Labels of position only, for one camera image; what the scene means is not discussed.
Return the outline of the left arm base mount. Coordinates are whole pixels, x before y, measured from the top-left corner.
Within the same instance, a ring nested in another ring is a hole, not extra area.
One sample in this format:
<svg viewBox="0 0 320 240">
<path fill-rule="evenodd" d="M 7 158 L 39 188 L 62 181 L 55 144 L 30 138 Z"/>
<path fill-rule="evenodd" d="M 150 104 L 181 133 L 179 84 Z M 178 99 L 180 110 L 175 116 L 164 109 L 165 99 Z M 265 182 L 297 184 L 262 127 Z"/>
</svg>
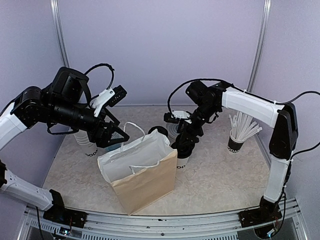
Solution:
<svg viewBox="0 0 320 240">
<path fill-rule="evenodd" d="M 61 194 L 53 189 L 50 189 L 49 192 L 52 195 L 52 206 L 43 213 L 43 218 L 55 223 L 83 229 L 87 213 L 65 208 Z"/>
</svg>

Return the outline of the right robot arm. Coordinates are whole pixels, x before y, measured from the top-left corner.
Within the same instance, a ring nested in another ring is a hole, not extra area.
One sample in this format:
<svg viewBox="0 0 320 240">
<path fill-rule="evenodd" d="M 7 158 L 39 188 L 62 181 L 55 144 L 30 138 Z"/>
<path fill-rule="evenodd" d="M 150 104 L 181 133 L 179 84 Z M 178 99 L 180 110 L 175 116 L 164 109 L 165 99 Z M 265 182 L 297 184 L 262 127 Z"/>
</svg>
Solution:
<svg viewBox="0 0 320 240">
<path fill-rule="evenodd" d="M 296 108 L 292 103 L 280 104 L 258 96 L 253 96 L 236 88 L 224 80 L 218 80 L 212 86 L 206 86 L 202 78 L 187 81 L 186 94 L 197 105 L 187 117 L 182 132 L 175 140 L 179 153 L 192 150 L 192 146 L 203 136 L 203 125 L 210 118 L 222 112 L 222 108 L 239 111 L 251 116 L 273 129 L 269 142 L 271 155 L 270 174 L 263 198 L 268 201 L 256 210 L 256 218 L 266 222 L 275 212 L 272 203 L 277 202 L 285 185 L 289 161 L 296 147 L 298 123 Z"/>
</svg>

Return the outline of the brown paper bag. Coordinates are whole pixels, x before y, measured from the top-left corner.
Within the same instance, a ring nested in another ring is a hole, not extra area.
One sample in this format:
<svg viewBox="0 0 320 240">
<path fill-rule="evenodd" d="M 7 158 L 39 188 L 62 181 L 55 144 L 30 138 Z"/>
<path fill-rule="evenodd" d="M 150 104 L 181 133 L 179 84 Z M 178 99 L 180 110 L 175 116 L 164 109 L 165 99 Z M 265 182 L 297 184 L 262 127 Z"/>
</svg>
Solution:
<svg viewBox="0 0 320 240">
<path fill-rule="evenodd" d="M 130 216 L 174 190 L 177 157 L 166 134 L 154 129 L 99 156 L 97 164 Z"/>
</svg>

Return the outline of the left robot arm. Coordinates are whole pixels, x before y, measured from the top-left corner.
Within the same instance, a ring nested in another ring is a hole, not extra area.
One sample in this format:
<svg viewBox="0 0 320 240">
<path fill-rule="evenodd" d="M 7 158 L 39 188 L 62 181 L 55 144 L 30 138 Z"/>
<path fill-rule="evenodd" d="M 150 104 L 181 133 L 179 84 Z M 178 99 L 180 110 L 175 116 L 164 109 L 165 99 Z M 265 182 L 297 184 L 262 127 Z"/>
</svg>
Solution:
<svg viewBox="0 0 320 240">
<path fill-rule="evenodd" d="M 129 135 L 107 109 L 121 101 L 127 91 L 121 85 L 108 86 L 92 98 L 88 83 L 87 75 L 61 67 L 48 86 L 23 90 L 0 113 L 1 149 L 38 123 L 46 124 L 48 133 L 55 125 L 69 127 L 68 134 L 84 131 L 89 142 L 99 148 L 128 141 Z"/>
</svg>

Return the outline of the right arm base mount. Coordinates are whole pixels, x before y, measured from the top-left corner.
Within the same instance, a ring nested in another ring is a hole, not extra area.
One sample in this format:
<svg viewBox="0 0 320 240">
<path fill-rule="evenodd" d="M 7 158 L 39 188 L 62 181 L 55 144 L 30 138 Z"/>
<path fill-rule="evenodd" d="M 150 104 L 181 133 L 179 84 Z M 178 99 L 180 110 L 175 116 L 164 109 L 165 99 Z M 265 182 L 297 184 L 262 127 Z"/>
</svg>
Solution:
<svg viewBox="0 0 320 240">
<path fill-rule="evenodd" d="M 262 197 L 257 208 L 240 211 L 238 217 L 241 227 L 246 228 L 281 219 L 283 216 L 279 207 L 280 199 L 272 203 Z"/>
</svg>

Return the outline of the white paper coffee cup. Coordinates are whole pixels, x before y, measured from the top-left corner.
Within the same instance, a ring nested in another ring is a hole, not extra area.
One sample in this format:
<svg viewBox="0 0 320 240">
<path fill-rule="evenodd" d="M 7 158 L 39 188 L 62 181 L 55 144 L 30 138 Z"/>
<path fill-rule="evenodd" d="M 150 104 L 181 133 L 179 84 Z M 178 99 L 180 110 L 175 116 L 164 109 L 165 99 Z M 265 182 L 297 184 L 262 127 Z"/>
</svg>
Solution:
<svg viewBox="0 0 320 240">
<path fill-rule="evenodd" d="M 185 158 L 177 158 L 176 169 L 178 171 L 185 171 L 187 168 L 189 158 L 190 158 L 189 156 Z"/>
</svg>

